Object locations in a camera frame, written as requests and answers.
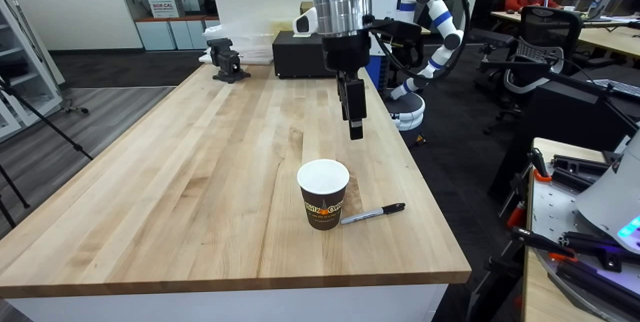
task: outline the keyboard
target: keyboard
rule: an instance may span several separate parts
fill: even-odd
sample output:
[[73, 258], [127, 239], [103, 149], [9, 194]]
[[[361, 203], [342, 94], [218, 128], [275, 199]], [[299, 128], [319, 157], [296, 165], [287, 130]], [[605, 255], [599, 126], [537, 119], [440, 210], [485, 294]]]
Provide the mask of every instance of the keyboard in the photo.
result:
[[615, 80], [610, 80], [610, 79], [596, 79], [596, 80], [591, 80], [590, 82], [595, 83], [595, 85], [602, 86], [602, 87], [607, 87], [608, 85], [611, 84], [613, 85], [613, 90], [616, 92], [620, 92], [622, 94], [640, 98], [640, 87], [635, 87], [635, 85], [616, 82]]

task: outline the wooden floor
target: wooden floor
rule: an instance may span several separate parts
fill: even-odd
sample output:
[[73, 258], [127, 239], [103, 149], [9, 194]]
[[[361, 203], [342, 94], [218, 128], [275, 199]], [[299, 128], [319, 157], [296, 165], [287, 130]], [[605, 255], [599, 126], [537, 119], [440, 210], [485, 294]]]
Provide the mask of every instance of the wooden floor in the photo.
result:
[[[142, 115], [151, 110], [173, 87], [69, 89], [65, 95], [90, 114], [60, 111], [50, 120], [91, 156], [98, 155]], [[89, 160], [75, 151], [44, 123], [28, 128], [0, 144], [0, 163], [31, 208], [24, 209], [7, 181], [0, 177], [0, 195], [16, 222], [20, 222], [75, 175]], [[0, 215], [0, 237], [10, 231]], [[0, 322], [28, 322], [0, 299]]]

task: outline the marker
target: marker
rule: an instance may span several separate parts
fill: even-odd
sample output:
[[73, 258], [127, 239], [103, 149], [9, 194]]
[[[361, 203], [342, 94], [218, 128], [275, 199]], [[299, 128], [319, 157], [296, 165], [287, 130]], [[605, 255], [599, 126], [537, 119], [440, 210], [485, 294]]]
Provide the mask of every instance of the marker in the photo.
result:
[[348, 224], [352, 224], [353, 222], [366, 220], [368, 218], [372, 218], [376, 216], [391, 215], [391, 213], [404, 211], [405, 206], [406, 205], [404, 203], [395, 203], [393, 205], [384, 206], [375, 210], [370, 210], [368, 212], [358, 213], [356, 215], [352, 215], [351, 217], [343, 218], [342, 221], [340, 221], [340, 224], [348, 225]]

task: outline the black clamp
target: black clamp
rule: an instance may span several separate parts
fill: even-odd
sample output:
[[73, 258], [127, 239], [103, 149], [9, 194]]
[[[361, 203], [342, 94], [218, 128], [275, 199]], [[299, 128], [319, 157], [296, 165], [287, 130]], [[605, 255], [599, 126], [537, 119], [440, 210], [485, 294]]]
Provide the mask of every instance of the black clamp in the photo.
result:
[[232, 50], [233, 42], [229, 38], [217, 38], [206, 41], [211, 47], [211, 62], [213, 65], [220, 67], [220, 71], [213, 76], [226, 83], [235, 83], [244, 78], [251, 77], [251, 74], [243, 71], [240, 67], [240, 54], [238, 51]]

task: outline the silver metal ring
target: silver metal ring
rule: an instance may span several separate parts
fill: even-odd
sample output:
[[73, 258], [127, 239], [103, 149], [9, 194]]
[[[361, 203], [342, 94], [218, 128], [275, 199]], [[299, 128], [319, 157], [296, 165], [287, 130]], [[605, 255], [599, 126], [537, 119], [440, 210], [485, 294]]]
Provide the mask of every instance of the silver metal ring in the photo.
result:
[[363, 30], [362, 18], [371, 14], [371, 0], [313, 0], [320, 35], [353, 36]]

